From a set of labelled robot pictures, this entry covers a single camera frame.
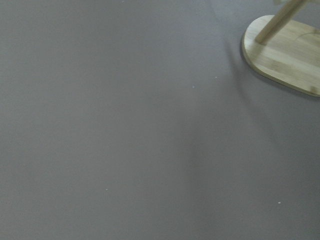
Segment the wooden cup storage rack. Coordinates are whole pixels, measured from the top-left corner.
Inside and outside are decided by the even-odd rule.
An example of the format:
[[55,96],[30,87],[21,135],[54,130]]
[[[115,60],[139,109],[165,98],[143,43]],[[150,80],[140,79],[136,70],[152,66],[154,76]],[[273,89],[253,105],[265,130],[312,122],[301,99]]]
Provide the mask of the wooden cup storage rack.
[[320,95],[320,31],[293,20],[307,0],[289,0],[275,15],[255,19],[245,30],[241,49],[260,75],[299,92]]

